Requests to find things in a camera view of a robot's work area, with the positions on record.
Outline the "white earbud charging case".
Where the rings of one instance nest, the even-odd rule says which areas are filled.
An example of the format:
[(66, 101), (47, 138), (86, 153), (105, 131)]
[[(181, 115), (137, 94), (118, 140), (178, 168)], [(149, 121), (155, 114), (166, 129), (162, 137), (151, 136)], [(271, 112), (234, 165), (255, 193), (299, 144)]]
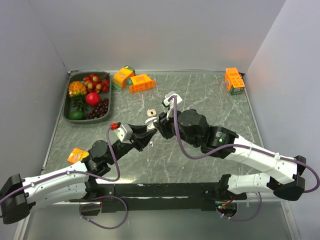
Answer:
[(146, 130), (147, 131), (152, 131), (154, 129), (156, 129), (154, 123), (156, 123), (158, 121), (157, 117), (150, 117), (145, 121), (145, 125), (146, 125)]

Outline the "beige earbud charging case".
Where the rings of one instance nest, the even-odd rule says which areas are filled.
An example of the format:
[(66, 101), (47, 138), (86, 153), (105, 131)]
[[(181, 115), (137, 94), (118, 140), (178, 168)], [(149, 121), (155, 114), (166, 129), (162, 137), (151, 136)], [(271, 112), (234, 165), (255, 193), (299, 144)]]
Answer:
[(149, 118), (156, 117), (157, 111), (155, 109), (148, 109), (146, 114)]

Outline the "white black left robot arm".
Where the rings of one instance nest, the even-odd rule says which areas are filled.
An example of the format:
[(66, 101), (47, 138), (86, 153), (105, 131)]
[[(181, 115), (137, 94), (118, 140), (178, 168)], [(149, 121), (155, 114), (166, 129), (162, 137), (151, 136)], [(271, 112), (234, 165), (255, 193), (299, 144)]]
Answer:
[(119, 170), (118, 160), (132, 149), (141, 152), (157, 129), (113, 123), (107, 131), (115, 131), (117, 141), (97, 140), (88, 150), (88, 156), (70, 166), (34, 177), (10, 176), (0, 190), (3, 223), (19, 222), (41, 207), (62, 201), (95, 200), (99, 195), (96, 180), (104, 180), (111, 165)]

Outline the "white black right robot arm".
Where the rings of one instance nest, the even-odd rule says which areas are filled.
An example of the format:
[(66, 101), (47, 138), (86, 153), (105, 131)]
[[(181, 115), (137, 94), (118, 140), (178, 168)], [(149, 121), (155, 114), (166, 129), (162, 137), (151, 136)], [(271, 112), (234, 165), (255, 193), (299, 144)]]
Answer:
[(260, 192), (296, 201), (305, 191), (305, 179), (301, 176), (303, 166), (253, 144), (227, 128), (209, 125), (206, 117), (194, 109), (178, 111), (177, 120), (163, 112), (154, 126), (165, 139), (177, 136), (181, 141), (200, 148), (203, 154), (242, 163), (259, 171), (251, 175), (223, 175), (218, 186), (223, 199)]

